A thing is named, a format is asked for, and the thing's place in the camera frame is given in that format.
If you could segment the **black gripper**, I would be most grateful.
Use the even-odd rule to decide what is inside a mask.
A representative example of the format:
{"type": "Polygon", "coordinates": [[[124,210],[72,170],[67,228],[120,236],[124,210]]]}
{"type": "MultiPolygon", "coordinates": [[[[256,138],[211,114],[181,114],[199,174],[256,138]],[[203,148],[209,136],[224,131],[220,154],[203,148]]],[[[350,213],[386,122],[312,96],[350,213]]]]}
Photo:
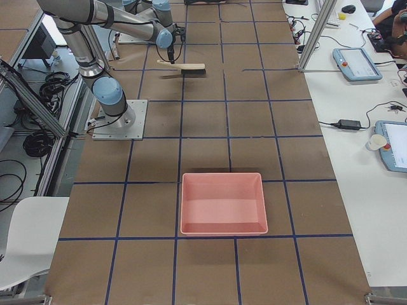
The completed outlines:
{"type": "Polygon", "coordinates": [[[174,31],[173,31],[173,37],[174,37],[174,40],[176,40],[176,38],[179,37],[179,39],[181,41],[185,41],[186,40],[186,28],[183,26],[175,25],[174,31]]]}
{"type": "Polygon", "coordinates": [[[167,48],[167,56],[168,56],[168,61],[169,62],[175,62],[174,44],[173,43],[167,48]]]}

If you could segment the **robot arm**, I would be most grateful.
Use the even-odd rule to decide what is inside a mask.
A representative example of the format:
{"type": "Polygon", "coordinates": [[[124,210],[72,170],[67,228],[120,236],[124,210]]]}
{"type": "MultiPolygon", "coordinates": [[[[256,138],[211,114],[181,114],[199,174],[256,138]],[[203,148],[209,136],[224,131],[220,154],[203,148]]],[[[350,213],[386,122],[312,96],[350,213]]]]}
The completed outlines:
{"type": "Polygon", "coordinates": [[[169,47],[177,37],[185,42],[186,29],[173,21],[169,1],[122,1],[122,5],[127,13],[135,16],[130,25],[139,30],[151,30],[146,38],[141,34],[131,36],[154,43],[159,48],[169,47]]]}
{"type": "Polygon", "coordinates": [[[39,1],[51,16],[68,47],[79,73],[100,103],[106,125],[129,125],[134,120],[125,92],[107,71],[96,52],[100,45],[89,34],[91,26],[111,29],[155,44],[161,49],[174,43],[174,22],[168,1],[124,1],[122,9],[102,1],[39,1]]]}

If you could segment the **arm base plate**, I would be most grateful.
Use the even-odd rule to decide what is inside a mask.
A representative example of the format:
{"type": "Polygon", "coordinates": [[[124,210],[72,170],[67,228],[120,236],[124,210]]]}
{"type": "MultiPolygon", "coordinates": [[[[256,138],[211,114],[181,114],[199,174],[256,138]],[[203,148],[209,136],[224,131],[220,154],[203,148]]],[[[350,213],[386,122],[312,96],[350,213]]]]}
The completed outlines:
{"type": "Polygon", "coordinates": [[[102,108],[99,109],[95,129],[91,131],[94,140],[142,140],[147,100],[127,100],[127,111],[119,118],[106,116],[102,108]]]}

